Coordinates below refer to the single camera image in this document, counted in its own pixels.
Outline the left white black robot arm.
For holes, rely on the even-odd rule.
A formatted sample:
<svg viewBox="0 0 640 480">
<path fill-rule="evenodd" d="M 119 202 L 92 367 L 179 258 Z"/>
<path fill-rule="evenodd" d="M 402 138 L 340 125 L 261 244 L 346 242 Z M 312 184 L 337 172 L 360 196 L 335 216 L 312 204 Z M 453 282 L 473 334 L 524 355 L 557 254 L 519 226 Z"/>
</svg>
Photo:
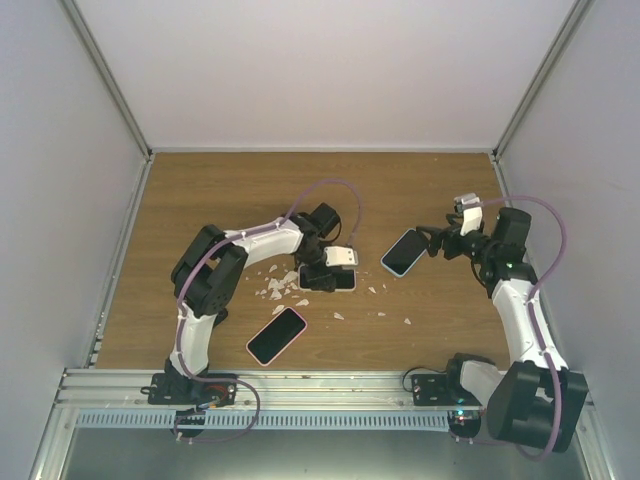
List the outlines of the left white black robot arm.
<svg viewBox="0 0 640 480">
<path fill-rule="evenodd" d="M 203 398 L 213 329 L 227 315 L 243 271 L 257 262 L 291 255 L 310 268 L 311 288 L 333 292 L 337 280 L 327 265 L 327 235 L 341 225 L 326 203 L 311 213 L 278 217 L 244 231 L 222 231 L 214 225 L 200 230 L 171 273 L 178 308 L 178 328 L 164 373 L 173 375 L 171 391 L 185 404 Z"/>
</svg>

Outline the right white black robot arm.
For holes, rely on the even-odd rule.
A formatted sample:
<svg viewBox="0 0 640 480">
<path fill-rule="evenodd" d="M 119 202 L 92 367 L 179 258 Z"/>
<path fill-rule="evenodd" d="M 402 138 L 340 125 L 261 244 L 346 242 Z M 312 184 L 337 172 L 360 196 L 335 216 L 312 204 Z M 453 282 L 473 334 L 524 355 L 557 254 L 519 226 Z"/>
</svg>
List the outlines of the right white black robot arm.
<svg viewBox="0 0 640 480">
<path fill-rule="evenodd" d="M 540 305 L 540 277 L 525 261 L 529 213 L 500 209 L 491 234 L 479 207 L 459 209 L 445 228 L 418 227 L 429 256 L 469 258 L 476 280 L 499 314 L 510 366 L 500 371 L 485 357 L 457 353 L 442 373 L 443 393 L 458 406 L 485 411 L 495 441 L 529 448 L 532 458 L 563 453 L 571 444 L 588 386 L 555 347 Z"/>
</svg>

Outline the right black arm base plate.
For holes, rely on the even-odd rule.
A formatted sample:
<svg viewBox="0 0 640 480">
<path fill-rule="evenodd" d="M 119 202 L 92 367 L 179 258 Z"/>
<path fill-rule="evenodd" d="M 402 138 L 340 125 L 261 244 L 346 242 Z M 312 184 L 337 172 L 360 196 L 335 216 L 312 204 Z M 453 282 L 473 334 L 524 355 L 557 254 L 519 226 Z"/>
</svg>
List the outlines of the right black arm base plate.
<svg viewBox="0 0 640 480">
<path fill-rule="evenodd" d="M 403 373 L 401 386 L 412 395 L 415 406 L 482 406 L 472 393 L 462 387 L 457 371 L 433 371 L 415 367 Z"/>
</svg>

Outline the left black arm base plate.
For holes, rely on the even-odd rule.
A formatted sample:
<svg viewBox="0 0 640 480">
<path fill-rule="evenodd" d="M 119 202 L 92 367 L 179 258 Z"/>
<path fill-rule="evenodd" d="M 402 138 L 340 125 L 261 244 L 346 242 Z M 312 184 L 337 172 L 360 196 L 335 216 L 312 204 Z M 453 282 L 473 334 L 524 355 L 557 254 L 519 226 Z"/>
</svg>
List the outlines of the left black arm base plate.
<svg viewBox="0 0 640 480">
<path fill-rule="evenodd" d="M 235 374 L 207 374 L 206 378 L 215 382 L 195 381 L 174 370 L 156 373 L 140 393 L 151 405 L 209 408 L 234 404 L 238 379 Z"/>
</svg>

